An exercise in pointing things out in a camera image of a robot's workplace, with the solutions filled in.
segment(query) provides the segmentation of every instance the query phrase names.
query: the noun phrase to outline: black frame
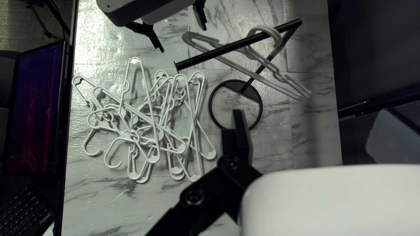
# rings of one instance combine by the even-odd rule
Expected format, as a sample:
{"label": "black frame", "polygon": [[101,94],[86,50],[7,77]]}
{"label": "black frame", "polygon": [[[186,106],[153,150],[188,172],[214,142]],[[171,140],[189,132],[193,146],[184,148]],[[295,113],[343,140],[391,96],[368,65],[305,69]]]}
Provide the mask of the black frame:
{"label": "black frame", "polygon": [[[7,166],[8,166],[8,156],[9,156],[9,144],[10,144],[10,126],[11,126],[11,114],[13,113],[13,108],[14,108],[14,97],[16,95],[16,83],[17,80],[15,79],[17,72],[18,72],[18,65],[19,65],[19,61],[20,61],[20,56],[27,54],[27,53],[32,53],[34,51],[38,51],[41,50],[43,48],[48,48],[50,46],[53,45],[57,45],[57,44],[63,44],[63,58],[62,58],[62,62],[61,62],[61,78],[60,78],[60,91],[58,94],[58,114],[57,114],[57,126],[56,126],[56,134],[55,134],[55,141],[54,141],[54,152],[53,152],[53,160],[52,160],[52,172],[51,173],[9,173],[7,171]],[[67,41],[65,39],[41,46],[41,47],[37,47],[34,49],[31,49],[29,51],[26,52],[22,52],[19,53],[16,56],[16,60],[15,60],[15,67],[13,70],[13,81],[12,81],[12,91],[10,94],[10,108],[9,108],[9,114],[8,114],[8,120],[7,120],[7,129],[6,129],[6,139],[5,139],[5,146],[4,146],[4,160],[3,160],[3,165],[2,165],[2,174],[8,174],[8,175],[18,175],[18,176],[55,176],[57,173],[57,167],[58,167],[58,143],[59,143],[59,139],[60,139],[60,135],[61,133],[59,132],[59,127],[60,127],[60,122],[61,122],[61,111],[63,109],[63,88],[64,86],[64,82],[65,82],[65,72],[66,72],[66,54],[67,54]]]}

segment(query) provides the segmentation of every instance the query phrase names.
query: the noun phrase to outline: black rack stand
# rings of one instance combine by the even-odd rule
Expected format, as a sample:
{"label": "black rack stand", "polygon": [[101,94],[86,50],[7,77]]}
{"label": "black rack stand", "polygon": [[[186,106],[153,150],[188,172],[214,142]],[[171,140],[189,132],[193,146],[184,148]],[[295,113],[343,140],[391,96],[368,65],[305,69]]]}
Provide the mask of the black rack stand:
{"label": "black rack stand", "polygon": [[[285,24],[279,25],[274,27],[274,29],[276,29],[278,32],[283,33],[286,32],[283,35],[283,40],[281,45],[277,48],[277,50],[273,51],[268,57],[267,60],[271,61],[273,60],[273,58],[275,58],[275,56],[281,52],[281,50],[284,48],[284,46],[286,45],[286,43],[288,42],[288,40],[292,37],[292,35],[295,33],[295,31],[297,30],[297,28],[299,26],[302,25],[302,20],[301,19],[296,19],[290,22],[287,22]],[[222,47],[213,49],[211,51],[205,52],[203,54],[197,55],[195,57],[186,59],[184,61],[180,61],[178,63],[175,63],[175,68],[176,70],[179,72],[180,70],[186,69],[188,67],[194,66],[196,64],[205,62],[207,60],[216,58],[218,56],[224,55],[226,53],[235,51],[237,49],[240,49],[242,47],[248,46],[250,44],[259,42],[261,40],[267,39],[270,36],[267,33],[261,32],[258,34],[254,34],[252,36],[246,37],[244,39],[238,40],[236,42],[224,45]],[[263,70],[264,70],[265,66],[261,65],[257,70],[256,70],[256,74],[260,74]],[[214,99],[214,95],[216,94],[216,92],[221,88],[221,87],[226,87],[234,92],[237,92],[255,102],[258,103],[259,105],[259,109],[258,109],[258,116],[257,119],[254,121],[254,123],[248,127],[249,130],[251,130],[252,128],[254,128],[258,122],[261,119],[262,116],[262,111],[263,111],[263,102],[261,100],[261,96],[258,93],[258,91],[251,85],[251,83],[254,81],[254,78],[249,78],[248,81],[242,81],[242,80],[238,80],[238,79],[231,79],[231,80],[227,80],[224,81],[222,83],[220,83],[218,86],[216,86],[214,88],[214,90],[212,91],[212,93],[210,94],[210,98],[209,98],[209,103],[208,103],[208,109],[209,109],[209,115],[211,117],[211,119],[213,120],[213,122],[219,127],[219,128],[225,128],[223,127],[214,117],[213,114],[213,99]]]}

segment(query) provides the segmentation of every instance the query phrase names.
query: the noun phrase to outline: white plastic hanger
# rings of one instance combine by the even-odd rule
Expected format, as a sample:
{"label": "white plastic hanger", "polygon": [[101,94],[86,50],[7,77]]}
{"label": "white plastic hanger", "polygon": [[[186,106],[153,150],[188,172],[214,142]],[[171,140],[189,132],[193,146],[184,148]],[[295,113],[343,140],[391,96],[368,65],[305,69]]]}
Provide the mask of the white plastic hanger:
{"label": "white plastic hanger", "polygon": [[[262,30],[262,31],[268,33],[274,39],[275,48],[274,48],[273,52],[279,52],[281,50],[281,48],[280,48],[281,35],[278,33],[277,30],[275,30],[274,28],[271,29],[270,27],[267,27],[267,26],[257,26],[255,28],[252,28],[248,34],[252,35],[257,30]],[[214,38],[211,38],[211,37],[196,34],[196,33],[190,32],[190,31],[186,31],[185,33],[182,34],[182,40],[186,44],[188,44],[189,46],[199,50],[200,52],[210,51],[210,49],[194,42],[193,39],[206,42],[210,46],[215,47],[215,48],[224,46],[223,44],[219,43],[218,39],[214,39]],[[236,51],[240,52],[240,53],[244,53],[247,57],[252,58],[252,60],[257,60],[260,63],[262,61],[262,60],[259,60],[260,59],[259,54],[258,55],[255,54],[254,53],[255,51],[249,50],[249,48],[247,48],[247,49],[241,48],[241,49],[238,49]],[[289,96],[289,97],[291,97],[295,100],[306,101],[312,95],[312,93],[309,90],[305,89],[302,85],[300,85],[299,83],[297,83],[296,81],[294,81],[290,77],[279,76],[281,78],[281,80],[279,80],[279,81],[282,82],[282,83],[286,83],[287,85],[290,85],[292,88],[295,89],[295,91],[290,90],[288,87],[282,86],[278,83],[274,83],[271,80],[268,80],[267,78],[263,77],[262,75],[259,75],[259,74],[255,73],[253,71],[250,71],[247,68],[245,68],[241,65],[238,65],[237,63],[235,63],[235,62],[233,62],[233,61],[231,61],[231,60],[229,60],[225,57],[219,56],[219,57],[216,57],[215,59],[224,63],[224,64],[226,64],[226,65],[228,65],[228,66],[230,66],[230,67],[232,67],[232,68],[234,68],[234,69],[236,69],[236,70],[238,70],[238,71],[240,71],[240,72],[242,72],[242,73],[244,73],[244,74],[246,74],[247,76],[249,76],[253,79],[256,79],[256,80],[260,81],[261,83],[263,83],[263,84],[265,84],[265,85],[267,85],[267,86],[269,86],[269,87],[271,87],[271,88],[273,88],[273,89],[275,89],[275,90],[277,90],[277,91],[279,91],[279,92],[281,92],[281,93],[283,93],[283,94],[285,94],[285,95],[287,95],[287,96]],[[271,67],[268,68],[269,70],[274,70],[273,72],[276,72],[276,76],[280,75],[277,71],[277,69],[278,69],[277,67],[275,67],[273,64],[271,64],[270,66]]]}

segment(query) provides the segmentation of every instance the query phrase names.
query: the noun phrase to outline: marble surface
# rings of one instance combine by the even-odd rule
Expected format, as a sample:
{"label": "marble surface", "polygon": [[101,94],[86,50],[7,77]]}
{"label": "marble surface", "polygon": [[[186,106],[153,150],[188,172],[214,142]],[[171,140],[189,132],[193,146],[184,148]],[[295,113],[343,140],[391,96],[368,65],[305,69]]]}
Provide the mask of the marble surface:
{"label": "marble surface", "polygon": [[[339,127],[336,110],[334,76],[329,40],[326,0],[207,0],[205,13],[208,30],[202,32],[191,7],[155,24],[155,31],[165,53],[155,50],[148,38],[128,29],[114,26],[99,10],[95,0],[81,0],[76,36],[75,75],[83,75],[98,85],[120,93],[126,61],[140,57],[150,78],[158,69],[176,74],[173,61],[181,61],[197,55],[181,40],[186,30],[198,32],[228,43],[243,38],[248,30],[260,24],[277,26],[296,18],[303,25],[286,44],[286,48],[274,62],[281,71],[302,82],[313,92],[307,102],[297,102],[260,82],[252,85],[263,101],[262,118],[250,132],[254,146],[252,165],[262,173],[333,166],[341,164]],[[255,44],[261,54],[271,51],[272,42],[267,39]],[[258,65],[233,52],[227,58],[255,70]],[[220,129],[211,121],[207,101],[213,88],[228,79],[248,78],[226,65],[210,60],[194,68],[181,71],[186,75],[202,71],[207,80],[205,101],[200,123],[220,154]],[[131,75],[139,73],[134,68]],[[262,75],[270,78],[270,72]],[[133,100],[143,96],[142,83],[137,76]],[[90,93],[86,84],[80,90]],[[228,125],[230,110],[242,108],[247,121],[256,117],[255,102],[221,89],[213,106],[217,119]],[[71,126],[66,171],[66,194],[63,213],[63,236],[125,236],[144,235],[154,223],[175,205],[180,192],[190,181],[173,180],[167,171],[168,164],[159,162],[153,168],[150,181],[137,184],[126,177],[124,166],[109,169],[99,157],[87,156],[81,145],[90,131],[86,124],[88,108],[73,93]],[[106,149],[116,137],[110,132],[99,132],[88,145],[88,150]],[[123,160],[127,144],[114,153],[113,162]],[[208,172],[216,163],[205,162]],[[194,172],[195,165],[189,165]],[[238,226],[224,214],[201,235],[238,235]]]}

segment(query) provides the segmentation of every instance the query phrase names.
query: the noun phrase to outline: black pole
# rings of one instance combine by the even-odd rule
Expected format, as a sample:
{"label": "black pole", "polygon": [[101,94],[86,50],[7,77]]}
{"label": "black pole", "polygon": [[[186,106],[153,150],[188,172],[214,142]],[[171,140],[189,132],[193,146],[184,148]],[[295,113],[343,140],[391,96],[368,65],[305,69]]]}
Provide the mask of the black pole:
{"label": "black pole", "polygon": [[[288,31],[293,28],[297,28],[302,25],[301,19],[296,19],[290,22],[287,22],[285,24],[279,25],[274,27],[278,32],[283,33],[285,31]],[[196,64],[205,62],[207,60],[213,59],[215,57],[221,56],[223,54],[235,51],[237,49],[243,48],[247,45],[259,42],[261,40],[267,39],[270,36],[267,33],[261,32],[258,34],[254,34],[252,36],[246,37],[244,39],[238,40],[236,42],[227,44],[222,47],[218,47],[216,49],[213,49],[211,51],[205,52],[203,54],[197,55],[195,57],[180,61],[178,63],[175,63],[175,68],[177,71],[184,70],[188,67],[194,66]]]}

